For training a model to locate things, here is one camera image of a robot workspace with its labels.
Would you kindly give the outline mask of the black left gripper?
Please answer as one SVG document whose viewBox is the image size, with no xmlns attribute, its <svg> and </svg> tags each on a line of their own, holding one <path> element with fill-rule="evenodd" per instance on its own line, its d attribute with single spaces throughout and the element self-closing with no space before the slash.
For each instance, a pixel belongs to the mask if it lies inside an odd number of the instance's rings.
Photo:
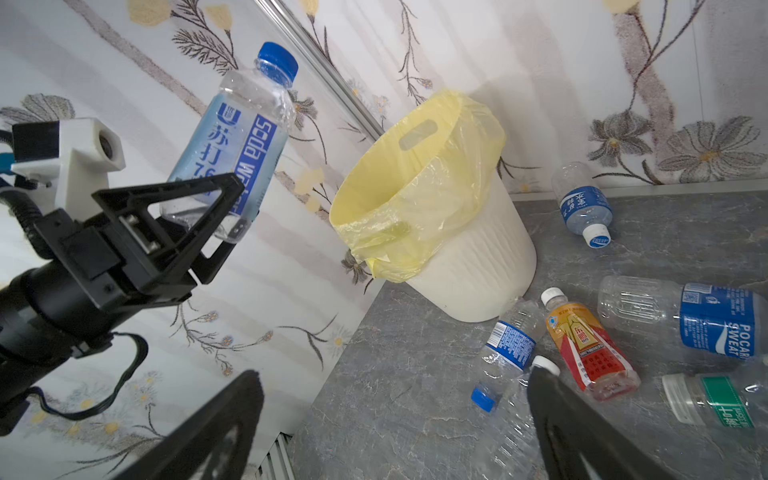
<svg viewBox="0 0 768 480">
<path fill-rule="evenodd" d="M 37 220 L 51 261 L 1 291 L 2 431 L 16 427 L 29 396 L 44 396 L 36 382 L 108 349 L 137 313 L 179 305 L 210 283 L 234 246 L 203 248 L 243 191 L 233 173 L 106 189 L 88 220 L 62 209 Z"/>
</svg>

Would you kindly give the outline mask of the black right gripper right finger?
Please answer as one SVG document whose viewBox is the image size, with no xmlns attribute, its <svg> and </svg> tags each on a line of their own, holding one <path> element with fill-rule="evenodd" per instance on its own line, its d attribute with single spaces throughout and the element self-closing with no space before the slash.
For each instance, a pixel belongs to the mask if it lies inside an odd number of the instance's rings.
<svg viewBox="0 0 768 480">
<path fill-rule="evenodd" d="M 535 367 L 527 387 L 550 479 L 671 479 L 550 371 Z"/>
</svg>

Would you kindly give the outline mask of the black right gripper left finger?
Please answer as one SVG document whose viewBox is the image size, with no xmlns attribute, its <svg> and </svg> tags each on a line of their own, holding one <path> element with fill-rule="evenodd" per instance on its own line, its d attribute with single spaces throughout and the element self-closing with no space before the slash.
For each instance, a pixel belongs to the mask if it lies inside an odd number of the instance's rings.
<svg viewBox="0 0 768 480">
<path fill-rule="evenodd" d="M 247 370 L 118 479 L 239 479 L 264 405 L 260 375 Z"/>
</svg>

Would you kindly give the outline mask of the clear bottle blue cap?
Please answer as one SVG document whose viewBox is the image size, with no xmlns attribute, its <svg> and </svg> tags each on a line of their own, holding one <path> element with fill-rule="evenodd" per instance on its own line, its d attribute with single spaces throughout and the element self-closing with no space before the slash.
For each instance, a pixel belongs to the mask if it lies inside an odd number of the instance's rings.
<svg viewBox="0 0 768 480">
<path fill-rule="evenodd" d="M 288 50 L 266 42 L 253 69 L 226 73 L 168 177 L 237 176 L 244 190 L 217 227 L 222 241 L 242 240 L 259 213 L 296 118 L 289 90 L 298 70 Z"/>
</svg>

